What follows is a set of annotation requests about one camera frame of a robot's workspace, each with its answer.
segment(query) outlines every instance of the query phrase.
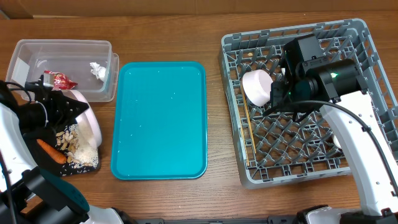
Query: crumpled white paper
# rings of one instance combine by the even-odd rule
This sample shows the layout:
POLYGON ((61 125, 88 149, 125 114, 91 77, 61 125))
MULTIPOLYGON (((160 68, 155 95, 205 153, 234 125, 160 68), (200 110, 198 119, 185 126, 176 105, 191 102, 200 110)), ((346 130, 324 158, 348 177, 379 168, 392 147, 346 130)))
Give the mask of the crumpled white paper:
POLYGON ((96 62, 91 62, 90 66, 93 68, 91 69, 91 72, 97 79, 100 79, 102 82, 105 81, 105 71, 106 68, 102 67, 96 62))

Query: gray plastic container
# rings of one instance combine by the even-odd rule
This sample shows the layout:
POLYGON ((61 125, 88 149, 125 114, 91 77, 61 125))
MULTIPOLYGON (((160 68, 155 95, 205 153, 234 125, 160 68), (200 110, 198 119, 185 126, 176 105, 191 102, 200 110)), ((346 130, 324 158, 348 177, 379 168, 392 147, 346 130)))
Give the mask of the gray plastic container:
MULTIPOLYGON (((105 40, 20 40, 7 71, 6 81, 36 81, 45 70, 64 73, 78 85, 74 90, 88 102, 112 101, 118 85, 119 56, 105 40), (106 68, 104 81, 91 73, 90 62, 106 68)), ((23 91, 18 91, 28 100, 23 91)))
POLYGON ((263 117, 262 112, 270 105, 257 107, 246 99, 250 122, 246 117, 240 82, 244 73, 263 69, 273 80, 283 80, 278 62, 284 44, 308 34, 317 37, 324 55, 331 62, 344 58, 356 62, 368 83, 381 131, 397 159, 398 132, 394 124, 397 100, 363 20, 228 34, 221 40, 220 70, 231 113, 239 176, 242 185, 248 189, 351 173, 341 149, 333 144, 333 133, 320 113, 314 112, 301 123, 294 123, 288 113, 263 117))

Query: clear plastic bin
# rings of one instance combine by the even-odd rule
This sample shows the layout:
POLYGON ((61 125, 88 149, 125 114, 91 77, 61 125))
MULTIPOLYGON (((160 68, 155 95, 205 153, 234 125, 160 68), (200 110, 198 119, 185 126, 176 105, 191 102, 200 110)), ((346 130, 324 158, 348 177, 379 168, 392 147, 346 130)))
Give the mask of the clear plastic bin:
MULTIPOLYGON (((20 40, 12 55, 6 81, 36 81, 45 70, 64 73, 78 85, 89 102, 112 101, 119 75, 119 56, 112 53, 112 45, 104 40, 20 40), (105 80, 91 73, 90 62, 106 68, 105 80)), ((23 99, 28 97, 20 92, 23 99)))

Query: white cup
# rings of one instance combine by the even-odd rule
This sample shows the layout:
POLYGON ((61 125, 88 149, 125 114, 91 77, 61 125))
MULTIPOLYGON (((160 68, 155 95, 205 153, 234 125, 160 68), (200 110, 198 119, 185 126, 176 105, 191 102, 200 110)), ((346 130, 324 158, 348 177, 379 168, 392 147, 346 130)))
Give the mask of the white cup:
POLYGON ((243 90, 256 106, 264 106, 271 98, 272 78, 264 70, 246 72, 242 78, 243 90))

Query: teal rectangular mat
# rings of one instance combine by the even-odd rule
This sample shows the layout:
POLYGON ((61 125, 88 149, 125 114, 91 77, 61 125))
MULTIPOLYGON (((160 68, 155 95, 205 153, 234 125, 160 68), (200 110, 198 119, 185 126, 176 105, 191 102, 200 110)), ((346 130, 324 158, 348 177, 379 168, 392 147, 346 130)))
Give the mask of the teal rectangular mat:
POLYGON ((207 168, 206 73, 197 62, 133 62, 120 71, 112 173, 194 179, 207 168))

